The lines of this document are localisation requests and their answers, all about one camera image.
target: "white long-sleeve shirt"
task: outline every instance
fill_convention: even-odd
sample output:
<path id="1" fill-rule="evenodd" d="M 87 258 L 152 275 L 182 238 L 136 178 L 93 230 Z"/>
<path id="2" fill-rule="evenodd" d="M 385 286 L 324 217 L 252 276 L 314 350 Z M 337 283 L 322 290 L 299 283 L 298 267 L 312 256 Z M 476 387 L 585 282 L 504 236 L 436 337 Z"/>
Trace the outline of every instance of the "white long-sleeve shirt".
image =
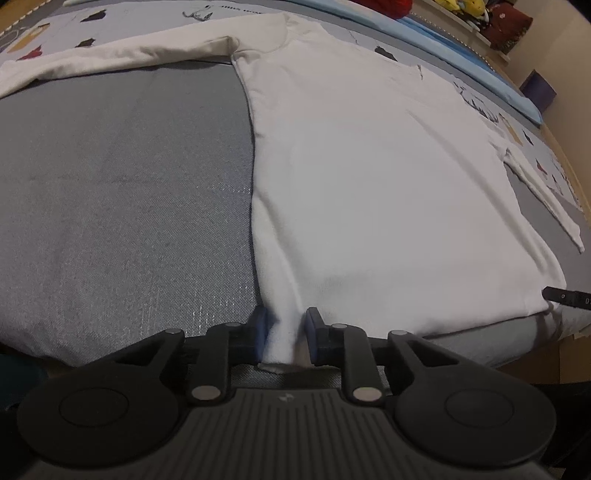
<path id="1" fill-rule="evenodd" d="M 566 286 L 503 162 L 582 250 L 579 227 L 520 150 L 429 70 L 296 15 L 209 21 L 9 61 L 0 97 L 34 79 L 217 55 L 232 56 L 254 126 L 255 263 L 278 319 L 267 362 L 293 362 L 309 306 L 371 336 L 425 335 L 540 312 L 542 289 Z"/>

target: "bed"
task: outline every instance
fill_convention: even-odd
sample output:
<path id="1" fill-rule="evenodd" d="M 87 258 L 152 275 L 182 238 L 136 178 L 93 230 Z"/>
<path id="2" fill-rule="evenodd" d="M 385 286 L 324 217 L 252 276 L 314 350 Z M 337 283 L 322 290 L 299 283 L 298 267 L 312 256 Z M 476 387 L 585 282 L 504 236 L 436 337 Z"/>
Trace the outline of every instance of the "bed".
<path id="1" fill-rule="evenodd" d="M 127 23 L 93 27 L 84 38 L 72 29 L 69 37 L 44 40 L 43 48 L 51 53 L 121 38 L 122 30 L 132 36 L 170 28 L 168 12 L 174 22 L 203 21 L 211 7 L 226 15 L 272 9 L 314 18 L 337 38 L 421 63 L 454 82 L 466 103 L 515 134 L 591 245 L 591 230 L 538 128 L 472 76 L 317 8 L 279 0 L 207 2 L 210 9 L 205 3 L 100 0 L 60 8 L 42 22 L 69 15 L 80 29 L 81 19 L 117 8 L 113 16 Z M 0 61 L 35 50 L 36 41 L 12 53 L 8 47 Z M 244 321 L 261 302 L 250 232 L 254 139 L 228 59 L 38 82 L 0 100 L 0 118 L 0 342 L 80 365 L 168 327 L 202 335 L 211 325 Z M 510 170 L 508 176 L 568 288 L 590 291 L 589 250 L 580 254 L 527 186 Z M 498 366 L 590 323 L 589 312 L 560 307 L 431 340 Z"/>

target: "bedsheet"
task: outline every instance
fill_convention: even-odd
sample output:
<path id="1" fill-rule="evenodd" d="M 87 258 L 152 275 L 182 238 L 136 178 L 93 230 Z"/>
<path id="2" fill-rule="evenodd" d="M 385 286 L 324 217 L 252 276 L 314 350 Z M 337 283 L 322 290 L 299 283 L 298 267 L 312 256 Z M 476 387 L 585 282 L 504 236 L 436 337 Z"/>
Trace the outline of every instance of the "bedsheet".
<path id="1" fill-rule="evenodd" d="M 253 142 L 232 66 L 34 85 L 1 100 L 0 119 L 0 342 L 78 365 L 167 327 L 199 335 L 244 320 L 259 302 Z M 509 178 L 568 287 L 591 290 L 589 250 L 580 255 Z M 589 244 L 582 215 L 564 204 Z M 588 312 L 563 308 L 435 341 L 496 365 L 589 323 Z"/>

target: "blue padding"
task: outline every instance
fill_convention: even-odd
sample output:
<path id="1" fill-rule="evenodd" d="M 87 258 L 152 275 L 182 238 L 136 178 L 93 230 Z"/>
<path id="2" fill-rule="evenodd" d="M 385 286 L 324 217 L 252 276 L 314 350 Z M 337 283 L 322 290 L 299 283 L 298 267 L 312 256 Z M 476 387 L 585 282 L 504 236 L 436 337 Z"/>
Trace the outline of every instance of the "blue padding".
<path id="1" fill-rule="evenodd" d="M 522 96 L 512 86 L 505 83 L 488 66 L 482 66 L 467 59 L 457 48 L 449 46 L 449 39 L 446 42 L 436 40 L 431 35 L 419 33 L 418 29 L 411 28 L 404 22 L 388 18 L 373 10 L 353 4 L 347 0 L 290 0 L 291 2 L 306 7 L 315 8 L 331 14 L 347 18 L 354 22 L 365 25 L 383 32 L 391 37 L 398 38 L 406 43 L 424 50 L 437 58 L 448 62 L 453 67 L 470 76 L 491 92 L 506 101 L 515 110 L 521 112 L 536 125 L 542 124 L 542 115 L 531 100 Z"/>

